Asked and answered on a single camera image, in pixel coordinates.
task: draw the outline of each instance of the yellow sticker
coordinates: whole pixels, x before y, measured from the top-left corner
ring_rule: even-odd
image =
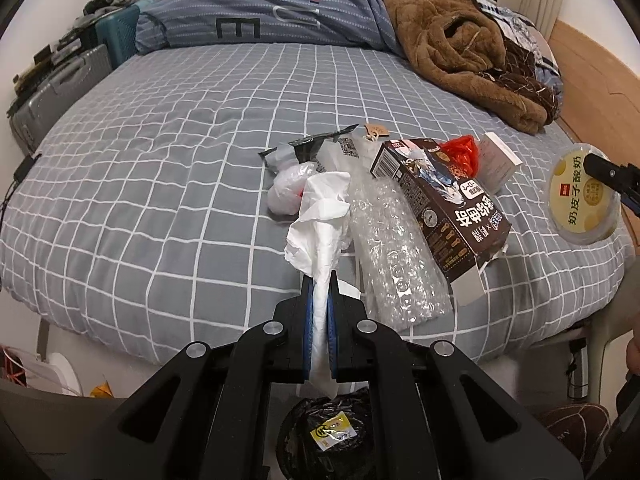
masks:
[[[613,191],[584,172],[588,152],[575,150],[555,166],[549,188],[554,221],[572,233],[589,232],[606,218]]]
[[[311,437],[322,451],[356,435],[356,430],[344,412],[338,413],[311,432]]]

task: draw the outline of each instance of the human hand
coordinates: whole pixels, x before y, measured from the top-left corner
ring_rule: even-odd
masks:
[[[635,375],[640,375],[640,314],[633,321],[634,337],[626,347],[626,366]]]

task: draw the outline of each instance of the luggage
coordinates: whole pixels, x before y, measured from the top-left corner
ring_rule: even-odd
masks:
[[[136,27],[140,9],[154,0],[140,0],[122,10],[117,10],[95,23],[97,44],[103,43],[109,49],[111,66],[115,70],[131,56],[135,55]]]
[[[57,120],[110,73],[111,63],[105,45],[72,57],[56,68],[9,117],[22,152],[32,155]]]

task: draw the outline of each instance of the white container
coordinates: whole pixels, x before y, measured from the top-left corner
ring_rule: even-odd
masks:
[[[607,158],[590,144],[574,144],[560,153],[546,178],[550,226],[576,245],[610,237],[620,222],[620,195],[584,171],[588,153]]]
[[[493,132],[482,135],[478,157],[476,180],[491,194],[496,194],[522,164],[520,157]]]

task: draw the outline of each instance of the gray plaid bed sheet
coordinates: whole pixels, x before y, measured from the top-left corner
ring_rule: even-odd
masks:
[[[556,124],[528,136],[391,54],[300,44],[161,50],[119,67],[58,121],[11,200],[2,284],[50,322],[152,362],[192,340],[233,342],[300,290],[290,219],[269,213],[257,153],[365,122],[392,137],[493,131],[524,161],[497,197],[513,228],[482,274],[487,295],[407,339],[497,356],[611,300],[633,257],[625,227],[572,248],[543,213],[545,171],[570,143]],[[338,275],[362,288],[357,269],[345,252]]]

